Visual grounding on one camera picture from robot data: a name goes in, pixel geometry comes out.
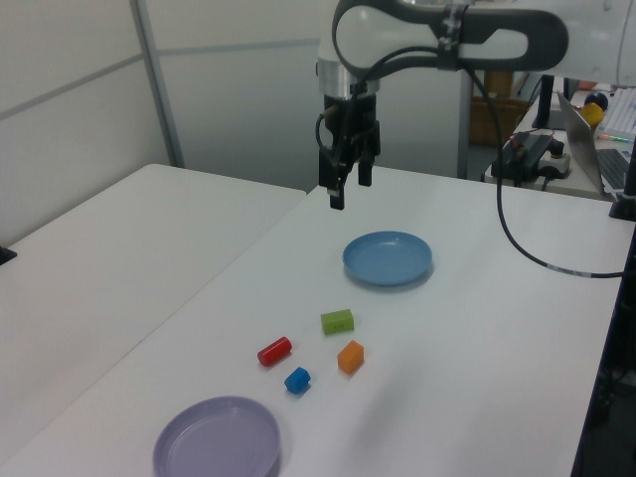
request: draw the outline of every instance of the laptop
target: laptop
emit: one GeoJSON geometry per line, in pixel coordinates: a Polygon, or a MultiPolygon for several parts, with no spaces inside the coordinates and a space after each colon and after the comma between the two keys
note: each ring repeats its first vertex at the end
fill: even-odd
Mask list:
{"type": "Polygon", "coordinates": [[[622,192],[629,167],[629,152],[621,154],[615,148],[597,150],[594,147],[594,135],[589,124],[565,99],[565,96],[560,92],[556,94],[572,157],[576,159],[602,196],[622,192]]]}

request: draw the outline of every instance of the green block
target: green block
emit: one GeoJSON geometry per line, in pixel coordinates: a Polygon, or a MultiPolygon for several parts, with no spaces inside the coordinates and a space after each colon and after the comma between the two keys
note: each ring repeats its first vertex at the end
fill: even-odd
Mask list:
{"type": "Polygon", "coordinates": [[[354,315],[351,310],[334,311],[320,315],[322,321],[322,331],[325,335],[340,333],[341,331],[351,331],[354,329],[354,315]]]}

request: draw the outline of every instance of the yellow object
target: yellow object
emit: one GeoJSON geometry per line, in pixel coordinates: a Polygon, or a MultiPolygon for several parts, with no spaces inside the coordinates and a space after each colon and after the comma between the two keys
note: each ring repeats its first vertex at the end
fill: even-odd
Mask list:
{"type": "Polygon", "coordinates": [[[587,124],[591,126],[592,130],[595,129],[598,124],[600,124],[600,121],[603,120],[603,110],[598,104],[594,102],[589,102],[584,107],[582,107],[580,109],[580,115],[583,117],[583,119],[585,119],[585,122],[587,122],[587,124]]]}
{"type": "Polygon", "coordinates": [[[353,340],[338,353],[338,368],[348,375],[353,375],[364,361],[365,349],[353,340]]]}

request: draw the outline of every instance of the desk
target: desk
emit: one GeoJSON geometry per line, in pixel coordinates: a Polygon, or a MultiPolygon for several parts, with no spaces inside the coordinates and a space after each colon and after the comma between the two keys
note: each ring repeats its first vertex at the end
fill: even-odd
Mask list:
{"type": "Polygon", "coordinates": [[[147,166],[0,267],[0,464],[305,196],[147,166]]]}
{"type": "MultiPolygon", "coordinates": [[[[1,477],[150,477],[164,425],[216,396],[255,398],[275,415],[284,477],[569,475],[619,280],[551,272],[516,252],[495,187],[375,168],[374,186],[303,202],[0,468],[1,477]],[[361,234],[425,239],[421,286],[350,281],[341,253],[361,234]],[[320,314],[351,308],[356,330],[325,337],[320,314]],[[280,336],[271,369],[256,352],[280,336]],[[337,353],[352,339],[352,377],[337,353]],[[283,380],[312,376],[302,397],[283,380]]],[[[507,188],[510,229],[562,266],[623,268],[634,225],[609,204],[507,188]]]]}
{"type": "MultiPolygon", "coordinates": [[[[572,104],[583,105],[585,98],[589,94],[589,91],[577,91],[573,98],[572,104]]],[[[553,94],[553,108],[559,110],[557,95],[553,94]]],[[[537,110],[539,108],[539,102],[535,101],[532,107],[529,109],[528,113],[524,116],[523,120],[519,123],[519,126],[515,129],[515,132],[520,131],[530,131],[533,129],[533,121],[537,117],[537,110]]],[[[549,129],[542,129],[537,131],[535,134],[552,134],[552,131],[549,129]]],[[[555,139],[561,141],[564,144],[563,152],[570,154],[569,146],[567,144],[567,136],[565,131],[555,131],[555,139]]],[[[619,150],[628,150],[631,154],[631,144],[621,144],[613,141],[606,140],[596,140],[594,141],[596,144],[596,149],[610,149],[617,148],[619,150]]],[[[491,172],[492,166],[489,166],[486,172],[484,173],[484,182],[488,182],[490,184],[496,184],[497,178],[492,175],[491,172]]],[[[588,199],[597,199],[597,200],[607,200],[603,198],[592,182],[589,180],[587,175],[583,172],[581,167],[576,162],[576,159],[572,157],[569,162],[569,174],[565,179],[555,179],[548,183],[546,187],[547,192],[553,192],[556,194],[565,194],[569,196],[577,196],[577,197],[585,197],[588,199]]],[[[512,181],[504,181],[506,185],[512,185],[512,181]]],[[[539,191],[544,184],[544,178],[539,177],[534,181],[524,182],[522,184],[522,188],[525,189],[533,189],[539,191]]]]}

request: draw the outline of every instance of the red cylinder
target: red cylinder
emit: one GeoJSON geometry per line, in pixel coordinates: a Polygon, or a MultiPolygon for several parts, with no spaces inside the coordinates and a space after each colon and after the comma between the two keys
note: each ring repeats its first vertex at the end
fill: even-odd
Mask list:
{"type": "Polygon", "coordinates": [[[291,352],[291,342],[284,336],[267,348],[258,352],[258,360],[263,366],[272,366],[291,352]]]}

